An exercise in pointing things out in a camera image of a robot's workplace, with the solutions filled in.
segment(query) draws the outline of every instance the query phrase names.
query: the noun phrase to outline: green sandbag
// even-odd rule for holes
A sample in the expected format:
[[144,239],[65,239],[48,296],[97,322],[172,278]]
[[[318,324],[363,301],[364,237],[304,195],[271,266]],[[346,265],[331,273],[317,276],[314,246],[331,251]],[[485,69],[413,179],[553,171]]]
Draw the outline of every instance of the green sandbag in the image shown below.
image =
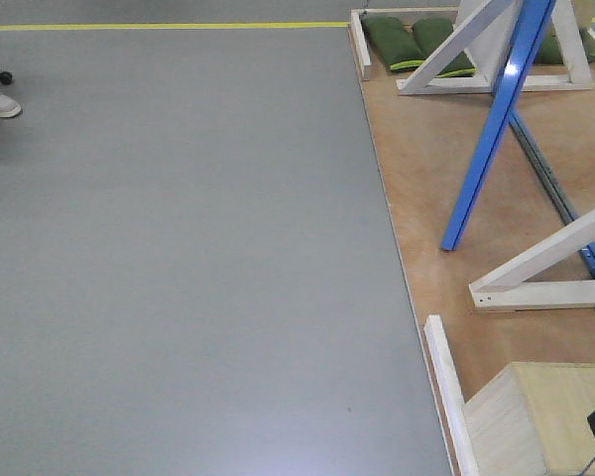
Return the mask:
[[[454,31],[448,18],[423,18],[413,25],[416,44],[429,57]],[[465,53],[460,53],[438,77],[471,76],[476,69]]]
[[[584,46],[584,53],[588,62],[595,61],[595,53],[590,48],[587,40],[588,34],[586,30],[582,29],[579,31],[579,36],[582,39],[582,45]],[[564,58],[562,52],[559,49],[559,44],[554,35],[548,34],[542,40],[542,45],[539,47],[537,55],[534,59],[535,64],[564,64]]]
[[368,41],[390,71],[406,71],[423,64],[425,55],[400,19],[368,16],[362,19],[362,26]]

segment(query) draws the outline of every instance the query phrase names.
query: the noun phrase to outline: white wooden border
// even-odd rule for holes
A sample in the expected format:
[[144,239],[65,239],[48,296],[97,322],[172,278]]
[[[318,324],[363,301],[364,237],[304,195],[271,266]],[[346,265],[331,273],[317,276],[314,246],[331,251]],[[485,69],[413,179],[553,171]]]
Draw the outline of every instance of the white wooden border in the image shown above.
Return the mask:
[[454,453],[461,476],[479,476],[465,413],[465,401],[460,388],[454,360],[443,329],[440,315],[429,315],[423,328],[429,349],[432,368],[447,418],[447,425],[454,445]]

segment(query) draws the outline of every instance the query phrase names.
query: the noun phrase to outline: yellow line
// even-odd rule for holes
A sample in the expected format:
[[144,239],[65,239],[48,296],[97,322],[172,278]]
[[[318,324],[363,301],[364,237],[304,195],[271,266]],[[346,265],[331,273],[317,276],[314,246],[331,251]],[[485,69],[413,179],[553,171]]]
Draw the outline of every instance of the yellow line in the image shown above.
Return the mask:
[[0,32],[84,31],[84,30],[269,30],[342,28],[347,22],[261,22],[261,23],[94,23],[56,25],[0,25]]

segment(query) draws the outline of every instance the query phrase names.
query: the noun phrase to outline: gray floor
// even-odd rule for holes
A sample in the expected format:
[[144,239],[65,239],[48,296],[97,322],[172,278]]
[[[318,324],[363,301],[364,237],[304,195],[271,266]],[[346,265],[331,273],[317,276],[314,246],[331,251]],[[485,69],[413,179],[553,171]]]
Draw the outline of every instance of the gray floor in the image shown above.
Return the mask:
[[[454,0],[409,0],[406,5],[447,6]],[[101,22],[303,22],[345,21],[365,0],[8,0],[0,1],[0,24]],[[370,0],[373,8],[401,1]]]
[[344,29],[0,59],[0,476],[449,474]]

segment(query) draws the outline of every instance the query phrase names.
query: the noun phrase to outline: black cable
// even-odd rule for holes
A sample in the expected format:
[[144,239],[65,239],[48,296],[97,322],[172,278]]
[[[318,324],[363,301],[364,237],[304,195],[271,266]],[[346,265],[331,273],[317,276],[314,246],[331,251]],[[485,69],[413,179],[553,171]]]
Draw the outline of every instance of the black cable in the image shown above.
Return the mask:
[[593,459],[591,459],[588,464],[586,465],[586,467],[584,469],[582,469],[582,472],[579,473],[577,476],[584,476],[586,474],[586,471],[588,471],[588,469],[593,465],[593,463],[595,462],[595,456],[593,456]]

